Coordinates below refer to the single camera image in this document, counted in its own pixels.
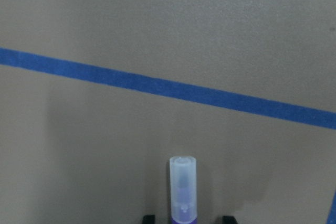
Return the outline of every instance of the blue tape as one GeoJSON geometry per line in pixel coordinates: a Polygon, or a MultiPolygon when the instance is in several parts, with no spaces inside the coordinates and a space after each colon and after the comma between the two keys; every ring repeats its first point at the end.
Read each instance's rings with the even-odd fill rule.
{"type": "Polygon", "coordinates": [[[336,194],[334,195],[327,224],[336,224],[336,194]]]}
{"type": "Polygon", "coordinates": [[[336,129],[336,113],[0,48],[0,64],[336,129]]]}

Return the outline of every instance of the purple marker body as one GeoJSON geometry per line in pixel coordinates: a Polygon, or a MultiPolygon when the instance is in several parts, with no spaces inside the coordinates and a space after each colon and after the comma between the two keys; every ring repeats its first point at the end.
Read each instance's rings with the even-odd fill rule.
{"type": "Polygon", "coordinates": [[[172,224],[197,223],[196,159],[176,156],[170,159],[172,224]]]}

